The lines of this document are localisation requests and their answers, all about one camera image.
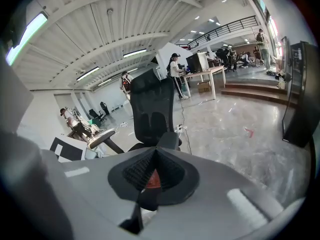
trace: black chair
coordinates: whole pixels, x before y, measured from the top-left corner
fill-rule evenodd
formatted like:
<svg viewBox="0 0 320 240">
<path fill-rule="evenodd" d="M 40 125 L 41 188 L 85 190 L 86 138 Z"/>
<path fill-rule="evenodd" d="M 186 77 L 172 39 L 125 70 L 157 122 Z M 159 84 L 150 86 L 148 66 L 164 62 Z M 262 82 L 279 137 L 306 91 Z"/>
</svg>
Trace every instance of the black chair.
<svg viewBox="0 0 320 240">
<path fill-rule="evenodd" d="M 174 82 L 171 78 L 159 80 L 153 69 L 150 69 L 132 80 L 130 90 L 134 132 L 140 143 L 135 144 L 129 151 L 155 147 L 164 133 L 175 132 L 173 125 Z M 113 134 L 111 133 L 103 142 L 116 153 L 123 153 L 115 143 L 109 143 Z M 178 150 L 182 141 L 178 135 L 176 139 L 177 145 L 174 149 Z"/>
<path fill-rule="evenodd" d="M 98 118 L 100 120 L 100 122 L 103 122 L 104 120 L 107 120 L 105 118 L 102 118 L 103 114 L 101 114 L 101 111 L 99 111 L 98 115 L 93 109 L 89 110 L 89 115 L 92 116 L 93 118 Z"/>
</svg>

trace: fluorescent light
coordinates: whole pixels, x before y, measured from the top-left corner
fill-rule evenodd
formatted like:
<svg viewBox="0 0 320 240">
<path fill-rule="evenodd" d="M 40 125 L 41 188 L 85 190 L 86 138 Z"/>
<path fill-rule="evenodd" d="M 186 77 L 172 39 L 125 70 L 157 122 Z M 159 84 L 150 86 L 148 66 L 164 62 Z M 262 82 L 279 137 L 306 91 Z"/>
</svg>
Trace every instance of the fluorescent light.
<svg viewBox="0 0 320 240">
<path fill-rule="evenodd" d="M 104 81 L 102 83 L 99 83 L 98 86 L 102 86 L 103 84 L 107 83 L 107 82 L 110 82 L 112 79 L 108 79 L 107 81 Z"/>
<path fill-rule="evenodd" d="M 11 48 L 8 54 L 6 55 L 6 62 L 11 66 L 15 59 L 17 58 L 19 52 L 25 46 L 25 44 L 29 41 L 29 39 L 34 35 L 38 29 L 47 21 L 46 16 L 43 13 L 40 13 L 37 17 L 35 17 L 29 24 L 26 26 L 26 29 L 23 33 L 21 41 L 19 45 L 15 48 Z"/>
<path fill-rule="evenodd" d="M 82 76 L 80 76 L 76 80 L 80 81 L 81 79 L 84 79 L 85 77 L 89 76 L 90 74 L 92 74 L 93 72 L 96 72 L 99 69 L 100 69 L 99 67 L 95 67 L 94 69 L 91 69 L 90 71 L 88 71 L 87 73 L 83 74 Z"/>
<path fill-rule="evenodd" d="M 142 50 L 133 51 L 133 52 L 124 54 L 123 57 L 124 57 L 124 58 L 127 58 L 127 57 L 130 57 L 130 56 L 132 56 L 132 55 L 144 53 L 144 52 L 146 52 L 146 51 L 147 51 L 147 49 L 142 49 Z"/>
<path fill-rule="evenodd" d="M 138 69 L 138 68 L 131 69 L 131 70 L 128 71 L 128 73 L 130 73 L 130 72 L 132 72 L 132 71 L 135 71 L 135 70 L 137 70 L 137 69 Z"/>
</svg>

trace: wooden step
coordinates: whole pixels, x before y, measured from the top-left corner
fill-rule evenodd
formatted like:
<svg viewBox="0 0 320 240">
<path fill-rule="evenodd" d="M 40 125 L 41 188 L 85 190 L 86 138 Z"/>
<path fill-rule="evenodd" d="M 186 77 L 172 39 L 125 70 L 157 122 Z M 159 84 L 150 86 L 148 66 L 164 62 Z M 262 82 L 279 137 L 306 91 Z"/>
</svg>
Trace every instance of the wooden step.
<svg viewBox="0 0 320 240">
<path fill-rule="evenodd" d="M 248 90 L 256 90 L 256 91 L 263 91 L 269 93 L 276 93 L 276 94 L 287 94 L 286 90 L 279 89 L 273 85 L 266 85 L 266 84 L 255 84 L 255 83 L 245 83 L 245 82 L 228 82 L 225 84 L 226 88 L 236 88 L 236 89 L 248 89 Z"/>
<path fill-rule="evenodd" d="M 262 101 L 274 102 L 282 105 L 288 104 L 288 97 L 286 94 L 272 93 L 269 91 L 242 88 L 224 88 L 221 90 L 221 94 L 253 98 Z M 296 102 L 291 103 L 290 106 L 296 107 Z"/>
</svg>

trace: desk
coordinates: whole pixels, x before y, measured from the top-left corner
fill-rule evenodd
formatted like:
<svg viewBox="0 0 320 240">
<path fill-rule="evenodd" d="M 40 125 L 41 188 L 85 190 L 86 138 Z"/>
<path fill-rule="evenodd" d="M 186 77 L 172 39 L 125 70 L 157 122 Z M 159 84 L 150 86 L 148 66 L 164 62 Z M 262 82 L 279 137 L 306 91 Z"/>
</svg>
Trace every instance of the desk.
<svg viewBox="0 0 320 240">
<path fill-rule="evenodd" d="M 212 89 L 212 94 L 213 94 L 213 99 L 216 99 L 216 91 L 215 91 L 215 83 L 214 83 L 214 77 L 212 76 L 213 73 L 217 73 L 219 71 L 222 71 L 222 78 L 223 78 L 223 87 L 226 84 L 226 76 L 225 76 L 225 71 L 224 71 L 224 66 L 214 66 L 210 67 L 208 70 L 203 71 L 203 72 L 198 72 L 198 73 L 193 73 L 193 74 L 186 74 L 183 76 L 184 82 L 185 82 L 185 87 L 186 90 L 188 91 L 188 96 L 191 97 L 190 94 L 190 89 L 188 86 L 187 78 L 193 78 L 193 77 L 201 77 L 201 81 L 203 82 L 203 75 L 209 75 L 210 77 L 210 82 L 211 82 L 211 89 Z"/>
</svg>

